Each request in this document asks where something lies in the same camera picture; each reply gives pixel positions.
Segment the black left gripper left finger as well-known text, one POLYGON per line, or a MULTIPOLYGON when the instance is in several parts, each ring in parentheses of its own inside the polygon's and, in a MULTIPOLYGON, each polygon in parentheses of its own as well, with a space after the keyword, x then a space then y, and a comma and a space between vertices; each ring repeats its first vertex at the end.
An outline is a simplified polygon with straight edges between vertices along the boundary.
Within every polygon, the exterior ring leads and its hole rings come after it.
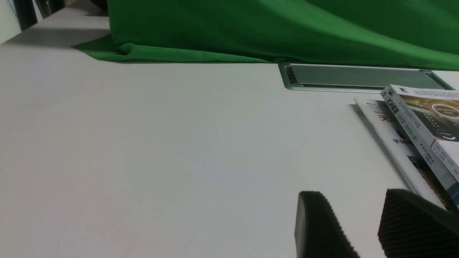
POLYGON ((359 258, 328 200, 317 191, 298 195, 295 221, 298 258, 359 258))

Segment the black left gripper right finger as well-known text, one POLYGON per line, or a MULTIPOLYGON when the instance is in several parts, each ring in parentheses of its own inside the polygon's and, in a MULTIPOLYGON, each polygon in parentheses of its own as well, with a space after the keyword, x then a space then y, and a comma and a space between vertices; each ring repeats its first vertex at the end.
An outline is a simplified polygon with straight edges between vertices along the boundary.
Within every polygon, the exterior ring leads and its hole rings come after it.
POLYGON ((403 189, 388 189, 378 230, 388 258, 457 258, 458 213, 403 189))

